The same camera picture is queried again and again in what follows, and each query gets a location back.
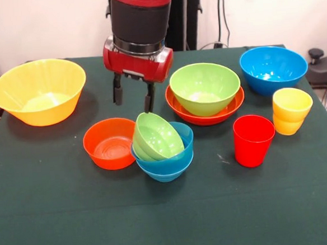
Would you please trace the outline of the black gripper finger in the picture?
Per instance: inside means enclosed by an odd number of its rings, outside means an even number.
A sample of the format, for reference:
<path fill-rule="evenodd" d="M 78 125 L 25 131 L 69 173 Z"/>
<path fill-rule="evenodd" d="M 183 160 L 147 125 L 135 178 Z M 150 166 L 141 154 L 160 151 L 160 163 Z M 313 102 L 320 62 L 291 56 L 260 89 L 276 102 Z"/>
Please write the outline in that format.
<path fill-rule="evenodd" d="M 144 112 L 150 113 L 153 111 L 155 99 L 155 84 L 153 82 L 147 83 L 147 94 L 144 99 Z"/>
<path fill-rule="evenodd" d="M 113 78 L 113 103 L 117 106 L 122 104 L 123 100 L 123 88 L 121 87 L 121 74 L 114 73 Z"/>

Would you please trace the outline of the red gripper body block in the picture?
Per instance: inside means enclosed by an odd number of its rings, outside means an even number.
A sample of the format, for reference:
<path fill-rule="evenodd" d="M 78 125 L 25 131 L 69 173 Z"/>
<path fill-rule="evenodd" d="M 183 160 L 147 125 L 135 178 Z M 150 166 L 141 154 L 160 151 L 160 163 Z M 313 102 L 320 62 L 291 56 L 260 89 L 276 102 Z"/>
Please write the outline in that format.
<path fill-rule="evenodd" d="M 128 74 L 146 82 L 164 82 L 173 64 L 173 50 L 164 47 L 153 55 L 129 55 L 114 46 L 109 36 L 103 46 L 103 62 L 105 68 L 117 74 Z"/>

